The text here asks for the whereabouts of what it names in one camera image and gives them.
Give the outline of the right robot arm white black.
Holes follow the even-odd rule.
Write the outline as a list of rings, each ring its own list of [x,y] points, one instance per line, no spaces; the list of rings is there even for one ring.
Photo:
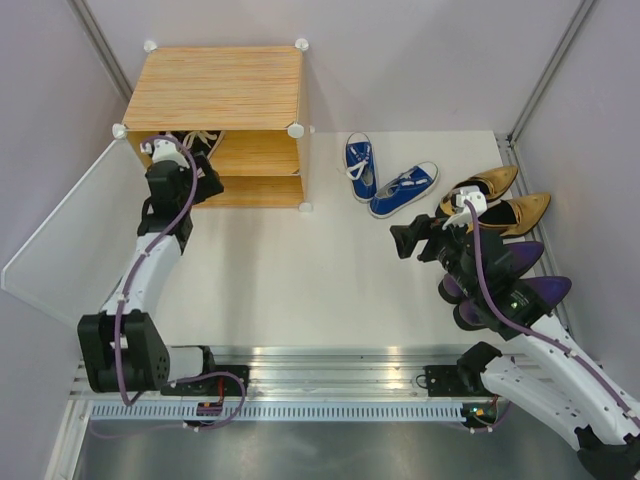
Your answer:
[[[554,313],[571,287],[566,277],[522,278],[513,269],[521,246],[499,234],[467,230],[419,215],[390,233],[405,259],[419,242],[421,262],[441,264],[462,291],[458,318],[520,349],[552,379],[546,385],[486,342],[456,362],[456,381],[469,395],[501,397],[561,436],[596,479],[639,476],[639,402],[576,343]]]

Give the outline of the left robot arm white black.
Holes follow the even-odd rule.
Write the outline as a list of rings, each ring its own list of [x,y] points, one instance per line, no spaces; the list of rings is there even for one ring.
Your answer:
[[[117,392],[127,405],[144,392],[167,396],[238,395],[246,365],[218,365],[200,345],[169,348],[153,322],[164,285],[192,232],[193,205],[223,193],[206,152],[155,151],[133,259],[96,314],[81,317],[78,339],[91,389]]]

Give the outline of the black canvas sneaker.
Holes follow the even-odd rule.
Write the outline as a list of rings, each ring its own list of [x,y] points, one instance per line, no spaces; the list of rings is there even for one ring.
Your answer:
[[[218,130],[194,130],[185,134],[182,144],[194,157],[198,174],[204,173],[206,167],[211,166],[211,157],[220,146],[225,132]]]
[[[151,160],[153,164],[161,161],[172,161],[180,167],[187,168],[189,166],[181,148],[178,146],[178,140],[171,135],[163,135],[159,139],[155,139],[152,142],[151,149]]]

